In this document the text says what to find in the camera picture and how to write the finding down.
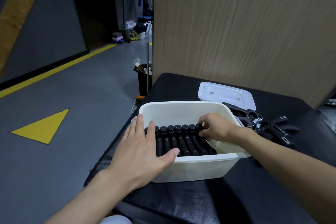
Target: brown diagonal stripe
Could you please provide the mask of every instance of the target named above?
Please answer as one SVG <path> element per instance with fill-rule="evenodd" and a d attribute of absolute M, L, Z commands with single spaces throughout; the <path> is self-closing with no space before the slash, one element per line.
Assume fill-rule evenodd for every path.
<path fill-rule="evenodd" d="M 34 0 L 7 0 L 0 13 L 0 74 Z"/>

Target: yellow floor marking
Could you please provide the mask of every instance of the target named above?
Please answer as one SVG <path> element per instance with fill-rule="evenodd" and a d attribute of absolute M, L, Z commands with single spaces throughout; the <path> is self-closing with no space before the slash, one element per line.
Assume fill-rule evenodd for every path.
<path fill-rule="evenodd" d="M 89 54 L 87 54 L 87 55 L 85 55 L 85 56 L 82 56 L 82 57 L 80 57 L 80 58 L 78 58 L 78 59 L 75 59 L 75 60 L 73 60 L 73 61 L 70 61 L 69 63 L 66 63 L 66 64 L 64 64 L 64 65 L 61 65 L 61 66 L 59 66 L 59 67 L 57 67 L 57 68 L 51 69 L 50 71 L 45 72 L 45 73 L 43 73 L 43 74 L 40 74 L 40 75 L 38 75 L 38 76 L 36 76 L 36 77 L 33 77 L 33 78 L 31 78 L 31 79 L 29 79 L 29 80 L 27 80 L 27 81 L 21 82 L 21 83 L 19 83 L 19 84 L 16 84 L 16 85 L 14 85 L 14 86 L 11 86 L 11 87 L 9 87 L 9 88 L 7 88 L 7 89 L 5 89 L 5 90 L 2 90 L 2 91 L 0 91 L 0 98 L 4 97 L 4 96 L 6 96 L 6 95 L 9 95 L 9 94 L 11 94 L 11 93 L 13 93 L 13 92 L 15 92 L 15 91 L 17 91 L 17 90 L 20 90 L 20 89 L 22 89 L 22 88 L 24 88 L 24 87 L 27 87 L 27 86 L 29 86 L 30 84 L 33 84 L 33 83 L 35 83 L 35 82 L 38 82 L 38 81 L 40 81 L 40 80 L 42 80 L 42 79 L 44 79 L 44 78 L 46 78 L 46 77 L 49 77 L 49 76 L 51 76 L 51 75 L 53 75 L 53 74 L 55 74 L 55 73 L 57 73 L 57 72 L 60 72 L 60 71 L 66 69 L 66 68 L 68 68 L 68 67 L 71 67 L 71 66 L 73 66 L 73 65 L 75 65 L 75 64 L 77 64 L 77 63 L 79 63 L 79 62 L 81 62 L 81 61 L 83 61 L 83 60 L 86 60 L 86 59 L 88 59 L 88 58 L 90 58 L 90 57 L 92 57 L 92 56 L 95 56 L 95 55 L 97 55 L 98 53 L 101 53 L 101 52 L 103 52 L 103 51 L 106 51 L 107 49 L 109 49 L 109 48 L 111 48 L 111 47 L 114 47 L 114 46 L 116 46 L 116 44 L 109 44 L 109 45 L 107 45 L 107 46 L 105 46 L 105 47 L 103 47 L 103 48 L 100 48 L 100 49 L 98 49 L 98 50 L 96 50 L 96 51 L 94 51 L 94 52 L 91 52 L 91 53 L 89 53 Z"/>
<path fill-rule="evenodd" d="M 12 131 L 12 134 L 23 136 L 41 143 L 49 144 L 69 109 L 31 123 Z"/>

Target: hand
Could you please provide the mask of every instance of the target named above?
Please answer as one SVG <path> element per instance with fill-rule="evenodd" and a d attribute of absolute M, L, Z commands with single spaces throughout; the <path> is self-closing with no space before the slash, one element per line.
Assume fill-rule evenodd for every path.
<path fill-rule="evenodd" d="M 234 132 L 239 126 L 231 123 L 229 120 L 222 117 L 219 113 L 208 113 L 202 115 L 198 119 L 199 124 L 203 124 L 205 128 L 199 135 L 205 137 L 208 141 L 215 139 L 216 141 L 224 141 L 234 143 Z"/>
<path fill-rule="evenodd" d="M 144 131 L 144 117 L 139 114 L 125 131 L 107 168 L 129 192 L 145 186 L 167 166 L 174 163 L 180 150 L 171 149 L 167 154 L 157 157 L 155 144 L 155 124 L 151 121 L 147 135 Z"/>

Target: white plastic lid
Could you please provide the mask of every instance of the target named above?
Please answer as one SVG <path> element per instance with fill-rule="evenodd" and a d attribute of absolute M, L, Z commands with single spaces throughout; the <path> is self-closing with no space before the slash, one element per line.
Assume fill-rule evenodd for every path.
<path fill-rule="evenodd" d="M 217 83 L 201 82 L 198 89 L 198 98 L 202 101 L 229 103 L 245 110 L 256 110 L 250 92 Z"/>

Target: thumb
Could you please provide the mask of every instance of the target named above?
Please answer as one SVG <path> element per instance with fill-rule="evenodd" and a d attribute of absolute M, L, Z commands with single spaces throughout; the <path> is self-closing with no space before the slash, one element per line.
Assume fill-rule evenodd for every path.
<path fill-rule="evenodd" d="M 203 129 L 202 131 L 200 131 L 198 133 L 199 136 L 202 136 L 202 137 L 208 137 L 209 136 L 209 129 L 206 128 L 206 129 Z"/>
<path fill-rule="evenodd" d="M 167 166 L 174 163 L 175 158 L 177 157 L 179 152 L 180 150 L 178 148 L 174 148 L 168 151 L 165 155 L 159 157 L 159 159 L 163 162 L 163 168 L 166 168 Z"/>

